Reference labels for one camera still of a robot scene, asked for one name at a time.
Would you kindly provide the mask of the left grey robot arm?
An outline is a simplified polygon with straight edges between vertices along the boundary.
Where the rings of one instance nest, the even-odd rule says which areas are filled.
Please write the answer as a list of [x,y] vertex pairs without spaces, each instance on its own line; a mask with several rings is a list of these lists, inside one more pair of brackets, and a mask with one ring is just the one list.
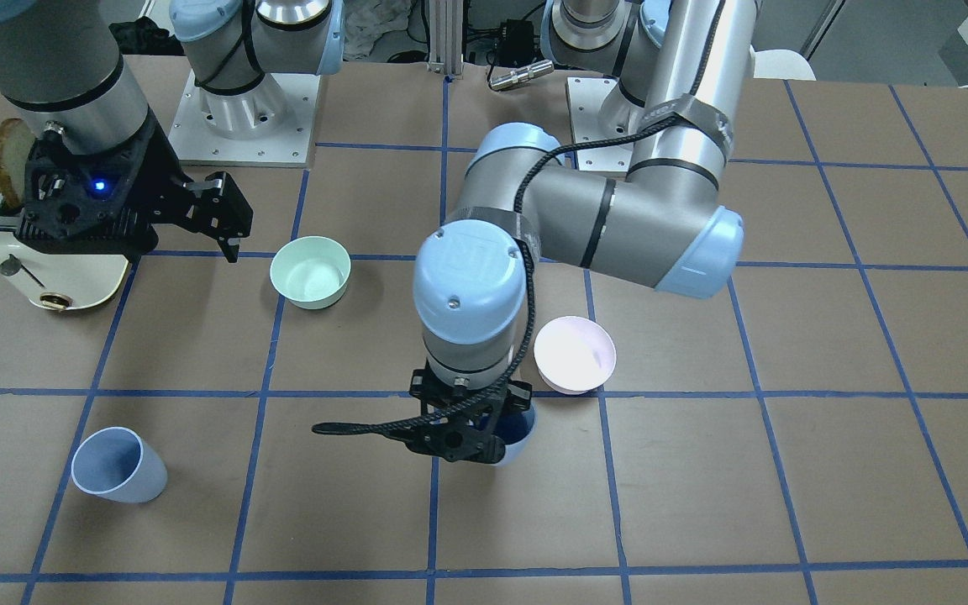
[[535,322],[541,258],[660,292],[710,298],[743,245],[718,203],[750,72],[758,1],[550,1],[543,54],[610,76],[629,107],[569,145],[542,128],[492,128],[460,199],[416,254],[413,301],[427,361],[416,418],[374,433],[450,462],[508,459],[533,388],[513,379]]

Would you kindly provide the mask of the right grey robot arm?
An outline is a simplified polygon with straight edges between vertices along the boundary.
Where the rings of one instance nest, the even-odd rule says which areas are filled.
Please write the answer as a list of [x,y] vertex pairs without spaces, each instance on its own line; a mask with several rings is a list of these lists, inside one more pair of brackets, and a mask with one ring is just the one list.
[[[201,118],[223,135],[280,125],[277,73],[334,74],[341,1],[173,1]],[[0,93],[19,111],[0,149],[0,231],[50,255],[136,261],[174,224],[239,258],[254,212],[234,178],[195,181],[92,1],[0,1]]]

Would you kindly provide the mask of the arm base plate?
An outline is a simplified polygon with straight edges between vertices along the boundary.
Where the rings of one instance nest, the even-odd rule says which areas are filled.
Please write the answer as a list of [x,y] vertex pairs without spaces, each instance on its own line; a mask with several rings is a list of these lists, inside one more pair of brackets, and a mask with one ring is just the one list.
[[183,165],[306,168],[323,83],[266,74],[252,91],[219,96],[188,77],[166,135]]
[[[631,103],[615,79],[591,79],[572,76],[567,79],[571,137],[575,142],[610,140],[633,133],[643,115],[643,108]],[[577,169],[584,172],[623,179],[631,166],[633,146],[614,146],[578,150]]]

